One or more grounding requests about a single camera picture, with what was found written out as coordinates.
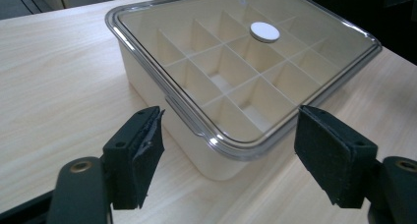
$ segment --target wooden table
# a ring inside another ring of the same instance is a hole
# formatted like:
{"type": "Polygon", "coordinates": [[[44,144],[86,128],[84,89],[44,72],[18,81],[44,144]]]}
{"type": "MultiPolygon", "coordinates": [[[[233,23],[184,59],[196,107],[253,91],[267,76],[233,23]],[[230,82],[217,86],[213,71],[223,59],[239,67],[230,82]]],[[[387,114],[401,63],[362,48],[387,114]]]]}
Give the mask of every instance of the wooden table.
{"type": "MultiPolygon", "coordinates": [[[[100,156],[145,107],[126,79],[104,15],[117,0],[0,22],[0,212],[55,186],[59,169],[100,156]]],[[[378,158],[417,159],[417,67],[384,49],[321,107],[379,145],[378,158]]],[[[141,210],[115,223],[367,223],[332,206],[294,153],[291,134],[236,178],[203,177],[171,136],[141,210]]]]}

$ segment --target white container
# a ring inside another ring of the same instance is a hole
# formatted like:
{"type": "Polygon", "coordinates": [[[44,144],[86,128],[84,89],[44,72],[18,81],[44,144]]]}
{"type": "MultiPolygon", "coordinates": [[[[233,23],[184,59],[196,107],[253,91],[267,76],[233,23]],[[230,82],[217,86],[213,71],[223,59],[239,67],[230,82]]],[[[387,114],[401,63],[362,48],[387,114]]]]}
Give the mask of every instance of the white container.
{"type": "Polygon", "coordinates": [[[113,9],[129,82],[208,178],[227,180],[279,144],[380,50],[371,35],[305,0],[161,0],[113,9]],[[250,25],[276,27],[263,43],[250,25]]]}

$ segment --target transparent lid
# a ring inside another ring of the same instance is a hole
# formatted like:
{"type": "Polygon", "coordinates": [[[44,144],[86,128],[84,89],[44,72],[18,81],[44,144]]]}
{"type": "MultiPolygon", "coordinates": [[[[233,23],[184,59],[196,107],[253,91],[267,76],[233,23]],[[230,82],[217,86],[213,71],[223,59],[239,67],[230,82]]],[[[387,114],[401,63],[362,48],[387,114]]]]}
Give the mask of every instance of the transparent lid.
{"type": "Polygon", "coordinates": [[[223,154],[251,159],[381,50],[377,40],[307,0],[159,0],[118,7],[107,23],[223,154]],[[251,24],[279,31],[259,41],[251,24]]]}

